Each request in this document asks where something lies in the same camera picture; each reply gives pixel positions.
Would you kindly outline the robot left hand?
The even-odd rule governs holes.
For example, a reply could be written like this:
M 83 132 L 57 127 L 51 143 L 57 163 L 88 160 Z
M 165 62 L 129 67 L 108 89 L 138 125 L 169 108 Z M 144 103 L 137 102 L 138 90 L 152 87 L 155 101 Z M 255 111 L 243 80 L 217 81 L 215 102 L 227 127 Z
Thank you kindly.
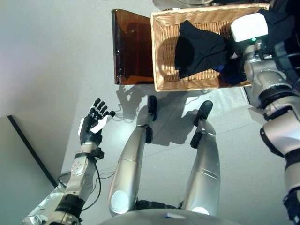
M 97 98 L 88 114 L 80 121 L 78 129 L 80 144 L 92 143 L 98 147 L 102 142 L 102 129 L 114 116 L 115 111 L 108 111 L 105 102 Z

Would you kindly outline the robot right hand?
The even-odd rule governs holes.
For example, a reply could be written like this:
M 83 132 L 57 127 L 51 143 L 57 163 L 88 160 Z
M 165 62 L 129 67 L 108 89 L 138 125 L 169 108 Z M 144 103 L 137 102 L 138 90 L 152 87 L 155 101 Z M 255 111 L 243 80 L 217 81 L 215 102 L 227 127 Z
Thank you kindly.
M 261 13 L 252 13 L 234 20 L 230 25 L 230 39 L 238 56 L 261 37 L 268 35 L 268 25 Z

